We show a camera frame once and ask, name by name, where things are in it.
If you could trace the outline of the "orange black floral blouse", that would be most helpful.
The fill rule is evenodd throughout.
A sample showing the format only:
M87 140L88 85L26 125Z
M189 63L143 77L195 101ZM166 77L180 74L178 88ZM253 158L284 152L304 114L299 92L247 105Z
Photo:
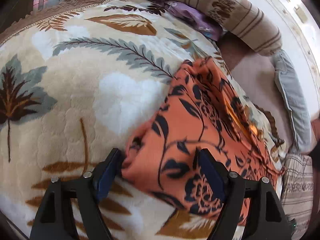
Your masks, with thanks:
M223 204L199 163L203 148L246 179L276 185L283 174L211 57L181 64L159 110L131 135L121 174L140 191L216 219Z

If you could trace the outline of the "striped beige folded quilt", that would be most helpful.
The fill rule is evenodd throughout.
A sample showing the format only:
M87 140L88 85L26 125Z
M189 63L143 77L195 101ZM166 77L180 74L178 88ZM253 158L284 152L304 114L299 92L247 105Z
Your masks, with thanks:
M307 231L313 207L313 169L308 155L287 154L281 204L289 220L296 221L292 239Z

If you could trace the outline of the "cream leaf pattern blanket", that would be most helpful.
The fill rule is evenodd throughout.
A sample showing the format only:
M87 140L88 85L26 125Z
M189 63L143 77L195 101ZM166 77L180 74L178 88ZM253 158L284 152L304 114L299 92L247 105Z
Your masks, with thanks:
M146 0L107 0L41 20L1 45L1 212L23 238L51 179L83 175L160 107L185 60L211 56L283 168L267 117L216 44Z

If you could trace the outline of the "grey pillow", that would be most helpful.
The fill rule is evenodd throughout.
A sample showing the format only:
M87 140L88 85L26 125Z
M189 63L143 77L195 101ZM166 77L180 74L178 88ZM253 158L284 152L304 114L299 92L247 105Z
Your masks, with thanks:
M291 152L302 154L311 146L311 121L294 65L284 50L272 56L275 83L284 100L291 126L293 144Z

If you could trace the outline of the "brown bed sheet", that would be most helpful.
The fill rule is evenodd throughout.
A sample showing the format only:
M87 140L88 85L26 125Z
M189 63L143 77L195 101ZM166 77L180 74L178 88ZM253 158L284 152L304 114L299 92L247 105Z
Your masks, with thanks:
M267 56L254 52L240 38L227 32L217 46L232 77L249 100L271 118L272 135L292 146L293 135L284 100L275 83L275 70Z

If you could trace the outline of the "purple cloth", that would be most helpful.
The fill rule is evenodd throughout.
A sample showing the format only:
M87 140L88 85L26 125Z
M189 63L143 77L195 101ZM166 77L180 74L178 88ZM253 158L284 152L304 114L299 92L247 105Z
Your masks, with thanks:
M176 18L191 25L196 31L202 33L206 38L218 41L223 33L221 25L215 20L199 12L198 10L176 1L166 1L165 9Z

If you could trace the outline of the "brown quilted bedspread edge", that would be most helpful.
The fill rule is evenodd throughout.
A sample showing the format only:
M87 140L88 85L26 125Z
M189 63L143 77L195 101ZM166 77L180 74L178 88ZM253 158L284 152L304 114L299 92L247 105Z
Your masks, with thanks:
M1 45L8 39L11 39L13 36L17 35L23 29L29 28L41 20L45 20L58 14L63 14L71 10L85 8L95 4L103 4L106 2L107 0L64 0L53 7L49 7L37 12L32 11L30 15L26 15L25 18L21 18L18 22L14 22L10 27L1 33Z

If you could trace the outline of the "striped beige rolled quilt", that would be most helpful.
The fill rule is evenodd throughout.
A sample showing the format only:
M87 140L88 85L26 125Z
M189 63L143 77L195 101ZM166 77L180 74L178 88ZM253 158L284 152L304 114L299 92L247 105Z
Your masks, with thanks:
M281 32L264 12L248 0L173 0L212 18L252 50L270 56L282 48Z

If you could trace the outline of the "beige wall switch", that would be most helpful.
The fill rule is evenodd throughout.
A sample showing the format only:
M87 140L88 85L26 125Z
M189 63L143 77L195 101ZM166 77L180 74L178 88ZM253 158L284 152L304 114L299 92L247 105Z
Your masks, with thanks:
M295 6L295 13L297 14L298 18L301 20L302 23L306 23L308 21L308 17L306 16L304 10L300 6Z

